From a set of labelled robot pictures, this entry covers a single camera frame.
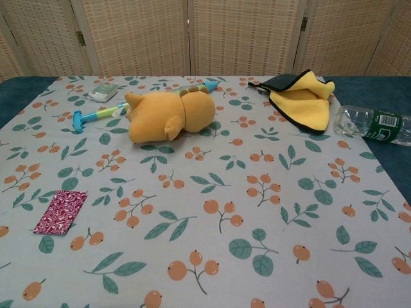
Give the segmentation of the red patterned packet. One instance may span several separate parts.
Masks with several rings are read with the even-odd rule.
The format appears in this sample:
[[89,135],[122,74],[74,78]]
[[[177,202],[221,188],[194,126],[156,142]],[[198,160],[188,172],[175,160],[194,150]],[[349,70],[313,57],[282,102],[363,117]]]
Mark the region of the red patterned packet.
[[87,191],[59,190],[39,219],[34,234],[64,235],[87,199]]

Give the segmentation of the clear bottle green label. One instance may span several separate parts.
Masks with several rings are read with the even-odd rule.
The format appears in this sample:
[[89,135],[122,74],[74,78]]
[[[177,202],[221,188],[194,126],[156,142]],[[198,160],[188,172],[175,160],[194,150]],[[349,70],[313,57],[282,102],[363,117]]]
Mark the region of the clear bottle green label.
[[411,115],[344,105],[333,127],[337,134],[347,137],[411,146]]

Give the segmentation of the orange plush toy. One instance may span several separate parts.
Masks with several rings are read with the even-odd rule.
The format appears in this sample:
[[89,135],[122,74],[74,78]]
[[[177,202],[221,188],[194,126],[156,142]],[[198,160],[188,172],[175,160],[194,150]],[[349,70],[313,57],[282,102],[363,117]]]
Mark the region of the orange plush toy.
[[208,92],[200,89],[174,92],[125,94],[129,104],[128,135],[135,144],[172,141],[181,131],[197,133],[214,119],[215,104]]

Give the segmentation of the green white tissue pack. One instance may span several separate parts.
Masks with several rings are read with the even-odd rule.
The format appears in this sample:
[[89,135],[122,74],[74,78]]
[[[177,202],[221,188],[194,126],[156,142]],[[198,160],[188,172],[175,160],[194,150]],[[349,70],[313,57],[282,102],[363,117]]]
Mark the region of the green white tissue pack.
[[102,84],[94,88],[87,95],[93,101],[106,103],[118,92],[118,84]]

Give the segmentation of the yellow black microfiber cloth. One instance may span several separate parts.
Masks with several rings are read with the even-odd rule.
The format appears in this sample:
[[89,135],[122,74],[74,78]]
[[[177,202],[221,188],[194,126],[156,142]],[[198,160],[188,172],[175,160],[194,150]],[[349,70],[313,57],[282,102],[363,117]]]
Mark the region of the yellow black microfiber cloth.
[[298,129],[323,134],[329,124],[328,98],[335,90],[333,81],[320,81],[307,69],[298,75],[280,74],[248,86],[268,92],[270,104]]

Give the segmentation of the woven folding screen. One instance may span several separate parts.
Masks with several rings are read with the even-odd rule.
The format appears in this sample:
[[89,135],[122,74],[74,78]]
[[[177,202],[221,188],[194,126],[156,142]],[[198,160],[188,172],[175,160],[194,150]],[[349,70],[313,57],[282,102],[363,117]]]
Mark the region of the woven folding screen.
[[306,69],[411,76],[411,0],[0,0],[0,81]]

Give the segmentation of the floral print tablecloth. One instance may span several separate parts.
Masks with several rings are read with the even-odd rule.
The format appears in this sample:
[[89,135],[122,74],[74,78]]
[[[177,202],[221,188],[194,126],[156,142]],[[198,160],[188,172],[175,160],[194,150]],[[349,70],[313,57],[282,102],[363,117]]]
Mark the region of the floral print tablecloth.
[[[72,126],[88,93],[196,76],[64,76],[0,128],[0,308],[411,308],[411,203],[362,139],[300,132],[219,76],[199,133],[132,144],[129,122]],[[64,235],[55,193],[87,191]]]

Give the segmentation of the blue green toy pump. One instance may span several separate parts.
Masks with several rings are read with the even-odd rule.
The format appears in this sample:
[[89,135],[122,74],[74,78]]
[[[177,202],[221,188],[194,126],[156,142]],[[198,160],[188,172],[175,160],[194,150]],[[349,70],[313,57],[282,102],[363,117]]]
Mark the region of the blue green toy pump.
[[[194,90],[194,88],[198,88],[199,90],[204,90],[208,93],[214,91],[220,81],[204,81],[203,83],[194,84],[190,87],[180,87],[177,90],[174,90],[173,93],[175,94],[182,94],[184,91]],[[104,117],[119,117],[121,114],[125,114],[127,109],[129,108],[128,103],[118,103],[116,106],[104,110],[98,110],[96,112],[92,112],[90,114],[82,114],[80,110],[77,110],[73,114],[73,128],[77,133],[82,133],[84,124],[91,121],[97,121]]]

